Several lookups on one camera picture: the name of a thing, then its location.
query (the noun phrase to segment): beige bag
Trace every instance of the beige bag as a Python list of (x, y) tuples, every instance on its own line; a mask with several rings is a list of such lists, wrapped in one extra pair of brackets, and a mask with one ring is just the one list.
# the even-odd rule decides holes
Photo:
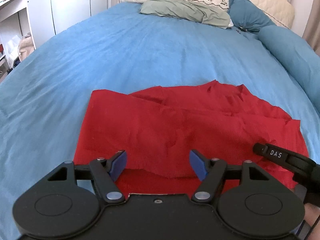
[(28, 57), (35, 47), (33, 45), (31, 34), (28, 33), (26, 36), (22, 37), (18, 46), (19, 60), (22, 62), (26, 57)]

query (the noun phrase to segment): white wall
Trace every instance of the white wall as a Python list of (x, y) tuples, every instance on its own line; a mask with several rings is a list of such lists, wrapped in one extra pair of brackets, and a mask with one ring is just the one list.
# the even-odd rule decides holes
[(295, 10), (295, 17), (291, 30), (301, 37), (309, 19), (312, 3), (313, 0), (292, 0), (291, 2)]

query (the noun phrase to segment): blue pillow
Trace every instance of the blue pillow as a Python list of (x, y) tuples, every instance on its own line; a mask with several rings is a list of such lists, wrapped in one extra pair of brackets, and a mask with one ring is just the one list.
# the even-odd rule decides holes
[(257, 33), (262, 27), (275, 25), (265, 13), (249, 0), (229, 0), (228, 14), (236, 27)]
[(320, 112), (320, 57), (309, 44), (289, 29), (267, 26), (258, 39), (294, 77)]

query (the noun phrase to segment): red object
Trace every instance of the red object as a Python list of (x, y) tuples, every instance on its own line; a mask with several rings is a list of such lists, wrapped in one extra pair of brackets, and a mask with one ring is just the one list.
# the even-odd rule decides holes
[(252, 160), (287, 187), (294, 187), (291, 172), (253, 153), (257, 142), (308, 156), (300, 121), (253, 96), (244, 85), (212, 81), (196, 87), (153, 87), (130, 95), (96, 90), (74, 162), (87, 164), (125, 149), (128, 163), (117, 185), (126, 196), (191, 195), (200, 184), (189, 164), (191, 149), (229, 164)]

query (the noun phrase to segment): white desk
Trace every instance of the white desk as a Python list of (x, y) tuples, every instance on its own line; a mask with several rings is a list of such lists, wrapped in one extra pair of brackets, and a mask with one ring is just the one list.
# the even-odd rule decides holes
[(35, 49), (55, 35), (51, 0), (6, 0), (0, 3), (0, 38), (4, 54), (7, 42), (31, 33)]

